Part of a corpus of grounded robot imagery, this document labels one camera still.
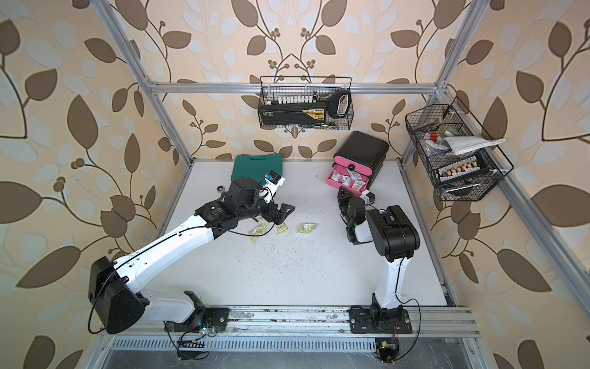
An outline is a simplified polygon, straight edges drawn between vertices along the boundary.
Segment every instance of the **mounting plate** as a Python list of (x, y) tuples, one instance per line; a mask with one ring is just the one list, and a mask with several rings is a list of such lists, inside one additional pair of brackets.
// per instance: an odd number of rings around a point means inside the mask
[[(360, 306), (353, 306), (350, 308), (350, 310), (348, 310), (348, 314), (350, 316), (350, 331), (354, 334), (394, 333), (395, 324), (392, 324), (393, 326), (391, 329), (383, 327), (379, 327), (379, 330), (375, 329), (371, 321), (369, 309), (361, 308)], [(404, 309), (403, 318), (398, 322), (397, 334), (410, 333), (412, 333), (412, 324), (409, 321), (408, 311)]]

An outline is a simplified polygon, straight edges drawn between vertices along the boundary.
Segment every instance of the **yellow packet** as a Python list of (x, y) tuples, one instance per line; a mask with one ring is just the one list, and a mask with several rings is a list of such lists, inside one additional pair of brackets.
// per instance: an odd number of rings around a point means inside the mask
[(248, 234), (250, 235), (250, 240), (252, 243), (256, 243), (260, 237), (252, 237), (252, 236), (262, 236), (266, 232), (266, 223), (260, 224), (258, 227), (254, 228)]
[(287, 228), (287, 226), (284, 223), (277, 226), (277, 234), (285, 233), (288, 230), (289, 228)]
[(314, 223), (303, 223), (301, 227), (298, 229), (298, 233), (310, 233), (316, 229), (316, 225)]

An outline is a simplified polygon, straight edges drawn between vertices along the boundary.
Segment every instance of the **yellow label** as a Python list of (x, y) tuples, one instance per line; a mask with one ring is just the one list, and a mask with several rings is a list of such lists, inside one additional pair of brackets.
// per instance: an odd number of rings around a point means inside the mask
[(324, 119), (324, 109), (303, 109), (313, 119)]

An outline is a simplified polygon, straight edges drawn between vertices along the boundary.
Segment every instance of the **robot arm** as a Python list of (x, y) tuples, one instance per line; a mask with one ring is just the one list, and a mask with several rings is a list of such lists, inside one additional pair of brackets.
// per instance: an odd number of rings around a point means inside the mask
[(106, 331), (122, 332), (140, 319), (195, 325), (204, 306), (194, 293), (167, 295), (148, 291), (146, 285), (184, 255), (235, 228), (240, 220), (261, 215), (282, 224), (295, 209), (287, 204), (278, 209), (272, 201), (283, 182), (273, 171), (263, 187), (251, 178), (239, 178), (219, 199), (198, 208), (180, 226), (144, 248), (113, 262), (107, 257), (94, 262), (88, 299)]

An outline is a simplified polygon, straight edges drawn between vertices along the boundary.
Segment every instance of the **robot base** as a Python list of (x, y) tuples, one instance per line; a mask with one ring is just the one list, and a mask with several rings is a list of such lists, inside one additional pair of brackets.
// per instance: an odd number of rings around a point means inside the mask
[(397, 325), (398, 334), (412, 333), (408, 311), (400, 305), (394, 309), (379, 306), (373, 294), (373, 304), (369, 309), (351, 306), (348, 310), (350, 331), (354, 334), (393, 334)]

